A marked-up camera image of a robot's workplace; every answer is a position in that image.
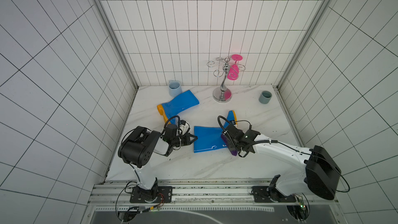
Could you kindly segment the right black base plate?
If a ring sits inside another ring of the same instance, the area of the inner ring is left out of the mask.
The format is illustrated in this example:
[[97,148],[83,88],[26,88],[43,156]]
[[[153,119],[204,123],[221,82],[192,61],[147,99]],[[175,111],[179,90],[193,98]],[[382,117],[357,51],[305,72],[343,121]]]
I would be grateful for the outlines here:
[[256,203],[296,203],[295,196],[284,196],[276,189],[268,190],[268,186],[253,186],[251,194]]

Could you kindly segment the purple cloth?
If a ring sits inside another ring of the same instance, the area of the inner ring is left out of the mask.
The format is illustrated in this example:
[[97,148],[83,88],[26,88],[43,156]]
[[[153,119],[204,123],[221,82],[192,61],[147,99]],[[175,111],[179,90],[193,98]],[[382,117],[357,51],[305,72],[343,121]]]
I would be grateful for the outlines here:
[[227,148],[229,149],[230,153],[233,156],[237,156],[238,155],[238,150],[236,149],[235,145],[233,144],[230,136],[228,133],[222,133],[221,134],[221,138],[224,141],[224,143],[226,144]]

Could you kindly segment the pink wine glass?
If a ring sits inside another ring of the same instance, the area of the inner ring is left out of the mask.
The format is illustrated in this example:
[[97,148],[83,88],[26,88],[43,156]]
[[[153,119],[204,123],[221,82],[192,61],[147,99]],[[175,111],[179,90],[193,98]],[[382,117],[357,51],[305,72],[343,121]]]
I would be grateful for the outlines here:
[[229,80],[237,80],[238,76],[239,76],[239,67],[238,67],[238,63],[239,61],[241,61],[243,59],[243,57],[241,55],[238,54],[234,54],[231,56],[231,59],[234,61],[234,64],[232,64],[230,66],[230,70],[229,73],[227,75],[227,78]]

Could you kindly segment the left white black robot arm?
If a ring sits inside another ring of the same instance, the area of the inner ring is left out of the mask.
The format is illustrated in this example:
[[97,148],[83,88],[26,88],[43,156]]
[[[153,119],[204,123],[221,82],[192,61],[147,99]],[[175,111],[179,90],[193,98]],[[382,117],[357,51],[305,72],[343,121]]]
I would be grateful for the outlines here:
[[124,138],[118,157],[134,170],[140,191],[156,196],[158,180],[152,174],[149,161],[153,153],[168,157],[173,151],[193,144],[198,137],[190,133],[187,122],[180,125],[166,124],[162,132],[138,126]]

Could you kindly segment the grey-teal cup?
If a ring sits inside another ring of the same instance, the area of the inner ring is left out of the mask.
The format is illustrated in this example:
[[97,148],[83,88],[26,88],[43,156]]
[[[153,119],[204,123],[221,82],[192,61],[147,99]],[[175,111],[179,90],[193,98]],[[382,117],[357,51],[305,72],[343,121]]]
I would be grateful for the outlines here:
[[268,104],[272,98],[272,93],[269,91],[262,91],[259,96],[259,102],[261,104]]

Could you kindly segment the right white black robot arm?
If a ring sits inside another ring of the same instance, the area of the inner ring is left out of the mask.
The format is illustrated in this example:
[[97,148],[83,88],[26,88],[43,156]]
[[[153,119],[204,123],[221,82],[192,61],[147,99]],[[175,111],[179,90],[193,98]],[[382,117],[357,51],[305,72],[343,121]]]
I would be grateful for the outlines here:
[[243,132],[232,123],[222,128],[221,137],[228,149],[241,158],[249,153],[266,155],[293,167],[292,172],[275,175],[263,190],[263,197],[280,202],[295,194],[312,193],[334,200],[341,169],[323,147],[291,146],[252,129]]

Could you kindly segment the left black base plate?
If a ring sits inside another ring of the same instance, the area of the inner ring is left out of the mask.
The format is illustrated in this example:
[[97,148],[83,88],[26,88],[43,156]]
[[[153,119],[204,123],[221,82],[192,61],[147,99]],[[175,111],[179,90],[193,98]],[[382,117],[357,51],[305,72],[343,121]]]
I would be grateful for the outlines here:
[[171,203],[173,187],[154,186],[153,189],[145,190],[136,186],[132,189],[130,203]]

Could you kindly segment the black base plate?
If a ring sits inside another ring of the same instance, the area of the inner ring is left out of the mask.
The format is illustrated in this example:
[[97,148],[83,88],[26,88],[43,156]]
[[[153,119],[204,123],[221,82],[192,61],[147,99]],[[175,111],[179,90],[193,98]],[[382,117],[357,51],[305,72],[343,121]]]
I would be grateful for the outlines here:
[[154,186],[153,189],[145,190],[136,186],[132,189],[130,203],[171,203],[173,187]]
[[295,196],[284,196],[276,189],[268,190],[268,186],[253,186],[251,194],[256,203],[296,203]]

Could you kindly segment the chrome glass holder stand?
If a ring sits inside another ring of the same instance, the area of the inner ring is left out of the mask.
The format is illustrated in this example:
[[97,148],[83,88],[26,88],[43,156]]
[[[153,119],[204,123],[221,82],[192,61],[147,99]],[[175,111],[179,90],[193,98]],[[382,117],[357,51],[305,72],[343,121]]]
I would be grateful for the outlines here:
[[[242,64],[239,64],[239,62],[237,62],[239,72],[244,71],[246,67]],[[212,93],[213,98],[219,103],[227,103],[232,98],[232,92],[226,86],[226,80],[228,79],[227,75],[232,64],[234,64],[234,61],[231,59],[231,57],[217,58],[214,61],[207,62],[207,66],[209,68],[217,67],[217,69],[214,71],[214,76],[222,79],[221,85]]]

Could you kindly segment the light blue mug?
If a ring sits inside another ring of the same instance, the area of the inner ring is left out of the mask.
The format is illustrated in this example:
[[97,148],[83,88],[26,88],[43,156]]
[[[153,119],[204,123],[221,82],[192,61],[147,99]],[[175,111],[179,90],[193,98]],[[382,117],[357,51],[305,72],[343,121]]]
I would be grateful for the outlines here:
[[169,95],[171,97],[176,97],[182,93],[181,84],[177,80],[169,81]]

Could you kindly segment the aluminium mounting rail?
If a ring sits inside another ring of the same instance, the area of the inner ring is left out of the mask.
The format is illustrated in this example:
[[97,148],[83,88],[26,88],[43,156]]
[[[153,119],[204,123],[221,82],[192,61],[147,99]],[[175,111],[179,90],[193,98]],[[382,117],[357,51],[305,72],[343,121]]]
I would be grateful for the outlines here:
[[160,180],[153,200],[140,196],[134,183],[111,181],[93,187],[88,204],[101,211],[125,212],[131,207],[155,206],[160,211],[269,211],[277,206],[335,205],[314,194],[294,194],[272,200],[265,180]]

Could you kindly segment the blue rubber boot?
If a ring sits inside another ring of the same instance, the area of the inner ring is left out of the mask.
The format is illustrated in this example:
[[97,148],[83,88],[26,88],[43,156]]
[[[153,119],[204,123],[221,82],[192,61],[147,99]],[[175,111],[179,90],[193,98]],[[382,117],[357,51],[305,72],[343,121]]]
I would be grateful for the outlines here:
[[158,105],[157,110],[163,117],[164,122],[167,122],[171,117],[196,105],[199,105],[199,100],[191,90],[187,90],[174,97],[171,101]]
[[217,127],[194,126],[194,135],[197,140],[194,141],[194,153],[207,152],[227,148],[227,144],[222,139],[223,129],[220,125]]

